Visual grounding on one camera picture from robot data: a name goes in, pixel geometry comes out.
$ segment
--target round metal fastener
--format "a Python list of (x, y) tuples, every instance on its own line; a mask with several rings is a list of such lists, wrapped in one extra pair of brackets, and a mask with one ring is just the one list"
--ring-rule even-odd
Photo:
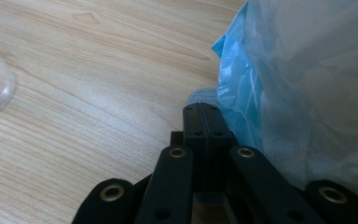
[(237, 154), (245, 158), (252, 158), (255, 155), (251, 149), (246, 147), (239, 148)]
[(348, 201), (348, 198), (345, 194), (337, 189), (330, 187), (320, 187), (319, 193), (330, 203), (344, 204)]
[(174, 158), (182, 158), (185, 154), (186, 152), (181, 148), (173, 148), (170, 150), (170, 156)]
[(119, 184), (112, 184), (101, 191), (101, 199), (106, 202), (112, 202), (124, 195), (124, 188)]

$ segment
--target black metal bracket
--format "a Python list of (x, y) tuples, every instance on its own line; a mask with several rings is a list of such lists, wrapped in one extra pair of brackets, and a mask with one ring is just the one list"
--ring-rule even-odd
[(238, 146), (219, 109), (183, 110), (152, 175), (95, 187), (73, 223), (190, 223), (193, 200), (222, 203), (231, 223), (358, 223), (358, 197), (331, 181), (292, 187), (255, 148)]

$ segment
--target wooden surface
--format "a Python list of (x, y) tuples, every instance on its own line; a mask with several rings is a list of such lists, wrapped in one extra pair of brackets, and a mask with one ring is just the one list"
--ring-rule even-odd
[[(0, 223), (70, 223), (108, 178), (149, 175), (243, 1), (0, 1), (17, 79), (0, 112)], [(195, 218), (194, 223), (202, 223)]]

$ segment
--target crinkled plastic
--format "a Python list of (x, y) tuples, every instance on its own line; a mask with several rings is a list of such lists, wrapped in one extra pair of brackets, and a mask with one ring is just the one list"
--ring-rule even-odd
[(358, 1), (249, 0), (213, 49), (240, 143), (299, 188), (329, 179), (358, 195)]

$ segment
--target wooden table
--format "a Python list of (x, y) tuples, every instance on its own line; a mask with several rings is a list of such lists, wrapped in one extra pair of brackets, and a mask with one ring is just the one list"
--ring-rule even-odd
[(210, 46), (242, 4), (0, 1), (17, 79), (0, 112), (0, 223), (70, 223), (96, 184), (149, 175), (187, 96), (215, 86)]

